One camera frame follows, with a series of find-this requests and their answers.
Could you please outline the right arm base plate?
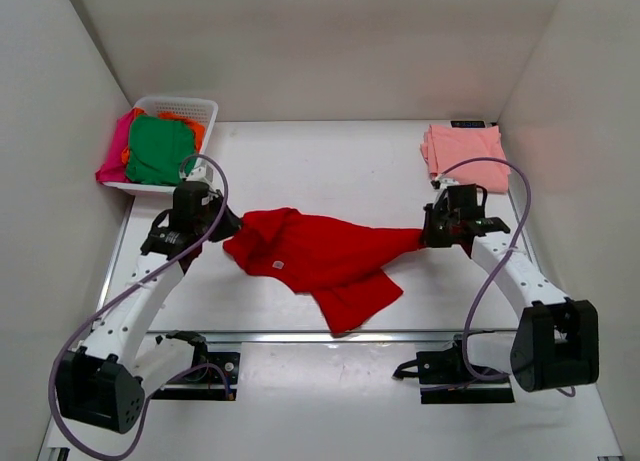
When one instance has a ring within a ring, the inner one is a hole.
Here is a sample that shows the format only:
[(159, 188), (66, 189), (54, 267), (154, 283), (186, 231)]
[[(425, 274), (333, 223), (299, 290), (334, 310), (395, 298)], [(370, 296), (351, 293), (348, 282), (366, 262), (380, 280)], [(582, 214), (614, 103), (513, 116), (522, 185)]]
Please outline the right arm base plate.
[(415, 356), (399, 364), (392, 374), (396, 381), (415, 380), (422, 405), (462, 406), (512, 404), (511, 382), (479, 380), (463, 363), (461, 336), (442, 347), (418, 349)]

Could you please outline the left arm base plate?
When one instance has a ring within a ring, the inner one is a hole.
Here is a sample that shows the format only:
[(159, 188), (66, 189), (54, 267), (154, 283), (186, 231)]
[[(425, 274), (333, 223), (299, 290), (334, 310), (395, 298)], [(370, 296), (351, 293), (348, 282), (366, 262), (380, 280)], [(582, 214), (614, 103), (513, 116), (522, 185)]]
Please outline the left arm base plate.
[(180, 401), (232, 402), (237, 398), (241, 353), (239, 347), (215, 347), (202, 334), (193, 331), (170, 331), (157, 336), (156, 343), (177, 341), (190, 348), (189, 372), (169, 380), (152, 395), (152, 399)]

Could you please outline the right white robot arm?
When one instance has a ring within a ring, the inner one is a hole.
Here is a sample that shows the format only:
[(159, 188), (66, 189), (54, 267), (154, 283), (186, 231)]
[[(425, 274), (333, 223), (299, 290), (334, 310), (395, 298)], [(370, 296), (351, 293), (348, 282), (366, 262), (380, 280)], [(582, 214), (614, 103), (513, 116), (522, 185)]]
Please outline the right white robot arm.
[[(476, 294), (459, 341), (448, 357), (460, 381), (512, 376), (526, 392), (593, 384), (600, 374), (598, 313), (588, 300), (574, 300), (520, 252), (518, 230), (485, 213), (488, 192), (475, 184), (438, 190), (425, 206), (422, 243), (432, 249), (459, 246), (487, 278)], [(511, 334), (476, 331), (473, 318), (492, 286), (513, 309)]]

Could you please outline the red t shirt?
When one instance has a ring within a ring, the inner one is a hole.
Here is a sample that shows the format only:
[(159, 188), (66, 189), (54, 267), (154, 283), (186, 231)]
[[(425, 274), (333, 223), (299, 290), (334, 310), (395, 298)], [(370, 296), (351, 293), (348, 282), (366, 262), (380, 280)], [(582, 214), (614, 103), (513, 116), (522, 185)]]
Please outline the red t shirt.
[(303, 214), (251, 211), (224, 251), (248, 275), (271, 277), (316, 301), (333, 335), (360, 327), (402, 295), (383, 270), (424, 247), (419, 228), (376, 228)]

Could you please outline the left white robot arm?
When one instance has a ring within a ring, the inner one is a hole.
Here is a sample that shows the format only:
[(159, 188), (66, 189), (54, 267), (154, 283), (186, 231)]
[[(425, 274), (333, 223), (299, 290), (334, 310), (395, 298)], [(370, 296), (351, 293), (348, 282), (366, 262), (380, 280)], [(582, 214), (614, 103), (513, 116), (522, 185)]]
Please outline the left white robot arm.
[(183, 181), (174, 189), (172, 206), (153, 220), (124, 293), (92, 321), (78, 348), (63, 351), (54, 370), (60, 417), (125, 434), (154, 391), (179, 374), (197, 379), (206, 373), (209, 354), (193, 331), (174, 330), (149, 352), (139, 349), (203, 244), (226, 240), (240, 227), (209, 183)]

